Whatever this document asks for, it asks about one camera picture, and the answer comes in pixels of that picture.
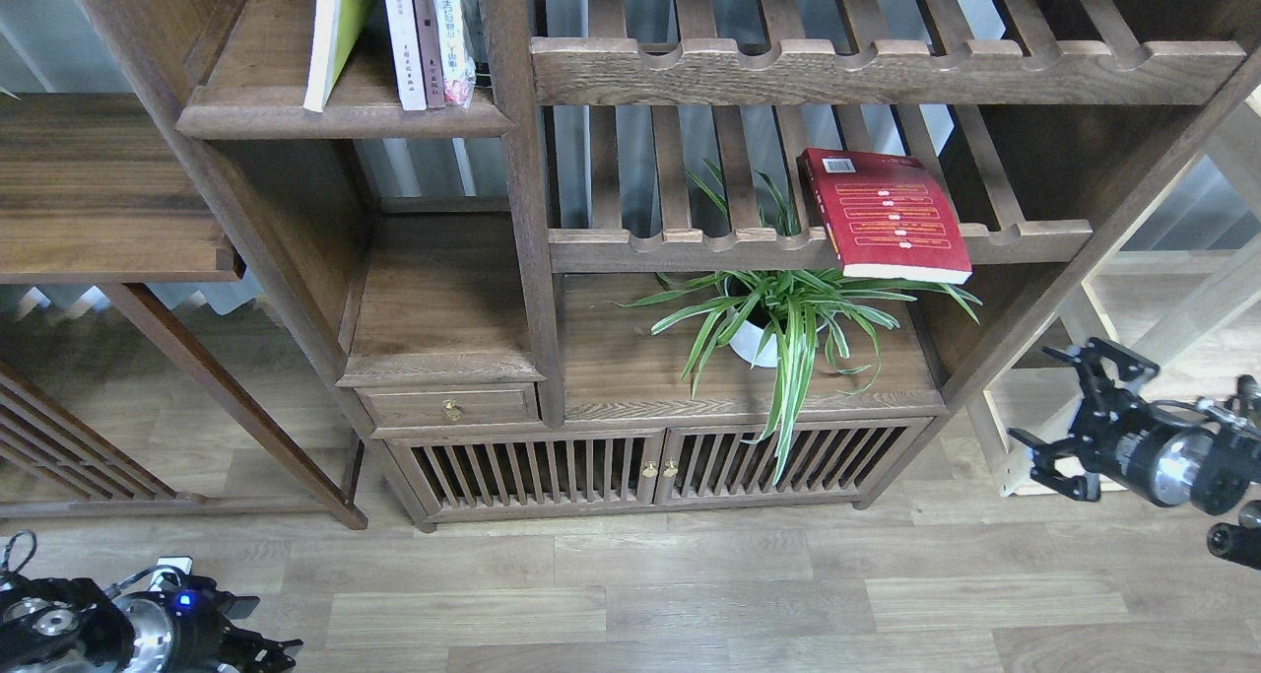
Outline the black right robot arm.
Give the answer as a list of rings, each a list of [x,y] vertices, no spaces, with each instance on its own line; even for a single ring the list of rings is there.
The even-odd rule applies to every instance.
[[[1139,389],[1161,368],[1117,342],[1091,336],[1082,347],[1044,353],[1076,369],[1084,400],[1066,439],[1045,442],[1008,429],[1026,445],[1034,481],[1072,500],[1097,502],[1100,476],[1108,476],[1154,505],[1190,503],[1219,515],[1260,480],[1258,384],[1248,373],[1224,403],[1145,402]]]

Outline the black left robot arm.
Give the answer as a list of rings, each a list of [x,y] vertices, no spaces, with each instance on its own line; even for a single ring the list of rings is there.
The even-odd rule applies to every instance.
[[[26,578],[3,556],[1,668],[5,672],[284,672],[301,639],[235,628],[256,596],[218,589],[166,557],[117,584]]]

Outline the white robot base bar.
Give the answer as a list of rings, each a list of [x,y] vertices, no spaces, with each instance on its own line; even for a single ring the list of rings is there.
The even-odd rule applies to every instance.
[[[155,566],[161,568],[163,572],[179,571],[183,575],[193,573],[193,558],[187,556],[158,557]]]

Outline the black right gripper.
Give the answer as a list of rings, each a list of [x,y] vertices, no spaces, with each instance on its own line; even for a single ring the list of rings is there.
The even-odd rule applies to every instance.
[[[1224,514],[1247,493],[1247,421],[1211,400],[1185,408],[1202,413],[1189,423],[1142,403],[1139,391],[1161,368],[1127,347],[1091,336],[1064,350],[1043,347],[1050,358],[1078,376],[1084,403],[1078,432],[1045,442],[1023,429],[1009,437],[1031,452],[1029,476],[1072,500],[1097,503],[1100,474],[1154,505],[1192,504],[1211,515]],[[1077,457],[1084,475],[1067,476],[1057,463]]]

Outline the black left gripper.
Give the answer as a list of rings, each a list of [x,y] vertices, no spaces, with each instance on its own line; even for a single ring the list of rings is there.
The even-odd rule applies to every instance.
[[[293,670],[301,639],[267,639],[230,623],[247,619],[259,604],[259,596],[218,589],[214,578],[113,597],[132,628],[131,658],[119,670]]]

